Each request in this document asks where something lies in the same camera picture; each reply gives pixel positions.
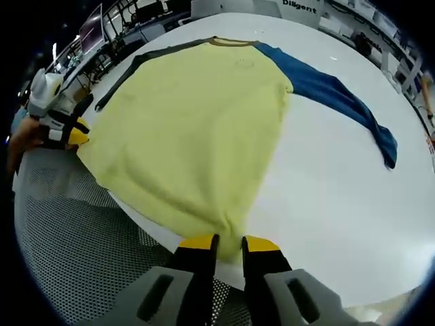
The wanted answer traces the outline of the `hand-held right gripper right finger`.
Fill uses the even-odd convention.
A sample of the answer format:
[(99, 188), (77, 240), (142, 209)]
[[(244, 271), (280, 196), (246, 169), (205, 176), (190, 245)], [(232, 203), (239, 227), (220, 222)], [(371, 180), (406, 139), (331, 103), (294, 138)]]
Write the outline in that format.
[(280, 248), (255, 236), (242, 239), (245, 301), (253, 325), (369, 325), (348, 314), (341, 298)]

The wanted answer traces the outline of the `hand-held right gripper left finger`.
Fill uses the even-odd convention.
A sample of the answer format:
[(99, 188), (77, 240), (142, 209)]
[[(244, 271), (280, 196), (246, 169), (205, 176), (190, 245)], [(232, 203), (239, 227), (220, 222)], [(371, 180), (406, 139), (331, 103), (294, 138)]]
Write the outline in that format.
[(117, 296), (113, 308), (80, 325), (210, 325), (219, 236), (180, 242), (165, 266), (154, 266)]

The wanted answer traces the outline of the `person's left hand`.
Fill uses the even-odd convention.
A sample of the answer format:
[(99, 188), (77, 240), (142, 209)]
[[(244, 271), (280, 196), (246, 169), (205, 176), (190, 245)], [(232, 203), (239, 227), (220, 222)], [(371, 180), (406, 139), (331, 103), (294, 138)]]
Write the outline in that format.
[(7, 173), (13, 175), (21, 155), (43, 143), (39, 135), (39, 122), (30, 116), (24, 117), (15, 133), (12, 134), (7, 148)]

